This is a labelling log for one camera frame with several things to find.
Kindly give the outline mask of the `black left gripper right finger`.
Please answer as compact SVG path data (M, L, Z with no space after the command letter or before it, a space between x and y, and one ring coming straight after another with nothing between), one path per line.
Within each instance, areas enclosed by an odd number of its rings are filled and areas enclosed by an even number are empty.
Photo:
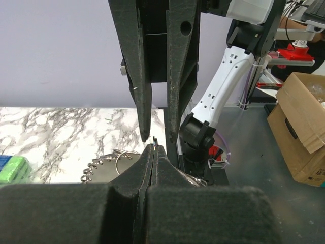
M154 148L146 193L148 243L279 243L267 196L252 186L196 187Z

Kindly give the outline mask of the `metal disc with key rings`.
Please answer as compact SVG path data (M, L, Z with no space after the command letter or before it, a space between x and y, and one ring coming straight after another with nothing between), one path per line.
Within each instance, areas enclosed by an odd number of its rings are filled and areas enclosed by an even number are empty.
M82 171L83 184L109 183L122 177L139 179L141 187L167 185L206 187L203 179L191 176L169 160L157 138L142 153L135 150L113 149L111 153L92 159Z

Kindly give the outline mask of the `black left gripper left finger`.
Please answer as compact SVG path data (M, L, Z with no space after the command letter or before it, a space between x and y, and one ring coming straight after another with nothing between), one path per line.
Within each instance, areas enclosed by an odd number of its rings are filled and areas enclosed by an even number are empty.
M144 243L154 149L102 184L1 187L1 243Z

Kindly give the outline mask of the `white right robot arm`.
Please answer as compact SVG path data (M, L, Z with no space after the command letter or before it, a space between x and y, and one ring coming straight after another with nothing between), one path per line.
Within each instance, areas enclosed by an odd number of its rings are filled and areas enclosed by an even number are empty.
M185 142L185 158L205 164L223 107L241 77L273 44L285 1L109 1L137 108L140 135L151 129L152 84L167 84L169 139ZM231 26L222 61L204 95L181 119L198 82L202 13Z

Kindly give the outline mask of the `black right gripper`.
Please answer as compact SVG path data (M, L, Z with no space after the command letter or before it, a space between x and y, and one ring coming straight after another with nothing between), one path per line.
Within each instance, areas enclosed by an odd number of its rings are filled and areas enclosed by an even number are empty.
M197 86L201 13L225 16L229 1L109 1L137 108L143 142L150 135L152 84L168 87L169 139Z

